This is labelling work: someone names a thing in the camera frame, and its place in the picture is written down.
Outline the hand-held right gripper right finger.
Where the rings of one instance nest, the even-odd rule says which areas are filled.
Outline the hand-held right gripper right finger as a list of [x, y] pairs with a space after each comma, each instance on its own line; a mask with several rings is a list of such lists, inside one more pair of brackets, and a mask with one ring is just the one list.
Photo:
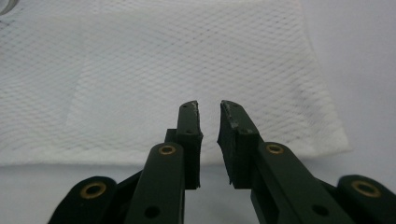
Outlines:
[[227, 100], [220, 103], [218, 144], [230, 183], [235, 189], [250, 189], [252, 155], [260, 133], [241, 105]]

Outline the white paper towel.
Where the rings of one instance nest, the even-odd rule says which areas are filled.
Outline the white paper towel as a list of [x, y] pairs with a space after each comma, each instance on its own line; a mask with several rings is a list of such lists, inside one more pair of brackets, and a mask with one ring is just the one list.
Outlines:
[[197, 101], [219, 162], [219, 104], [302, 158], [348, 150], [299, 0], [19, 0], [0, 16], [0, 166], [134, 164]]

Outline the grey curved object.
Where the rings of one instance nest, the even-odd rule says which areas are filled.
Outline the grey curved object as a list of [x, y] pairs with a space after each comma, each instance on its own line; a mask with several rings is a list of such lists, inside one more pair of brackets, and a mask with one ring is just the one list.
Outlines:
[[19, 0], [0, 0], [0, 16], [7, 14], [18, 2]]

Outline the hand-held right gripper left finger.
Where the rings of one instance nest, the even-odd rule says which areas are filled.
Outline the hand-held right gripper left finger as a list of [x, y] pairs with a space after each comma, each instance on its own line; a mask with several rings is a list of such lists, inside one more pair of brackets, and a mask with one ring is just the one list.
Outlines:
[[177, 127], [166, 131], [164, 141], [177, 143], [184, 149], [185, 189], [199, 188], [203, 134], [197, 101], [189, 101], [179, 107]]

